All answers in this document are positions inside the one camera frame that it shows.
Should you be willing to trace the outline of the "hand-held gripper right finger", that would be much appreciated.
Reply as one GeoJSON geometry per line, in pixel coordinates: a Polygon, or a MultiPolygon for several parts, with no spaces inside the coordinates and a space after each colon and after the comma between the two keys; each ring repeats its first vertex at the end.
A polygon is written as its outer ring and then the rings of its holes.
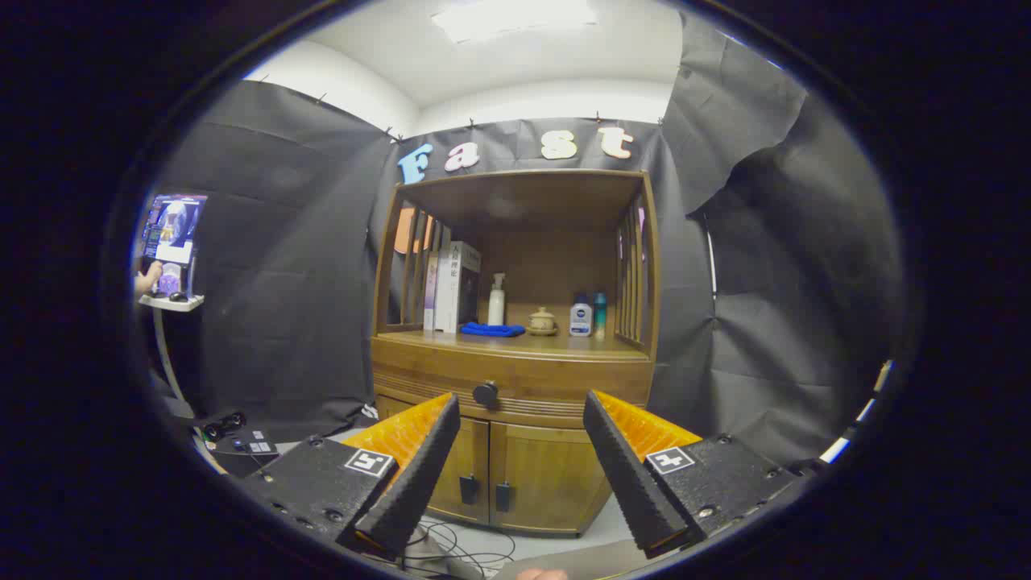
{"type": "Polygon", "coordinates": [[[699,437],[607,393],[586,394],[583,427],[647,558],[736,528],[806,481],[805,471],[763,458],[736,437],[699,437]]]}

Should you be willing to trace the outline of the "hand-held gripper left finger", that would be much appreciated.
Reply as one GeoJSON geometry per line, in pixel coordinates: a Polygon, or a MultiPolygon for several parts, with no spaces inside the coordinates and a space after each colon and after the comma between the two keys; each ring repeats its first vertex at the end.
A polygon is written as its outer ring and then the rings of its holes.
{"type": "Polygon", "coordinates": [[[415,532],[459,433],[459,400],[425,400],[342,443],[310,437],[242,487],[331,545],[397,558],[415,532]]]}

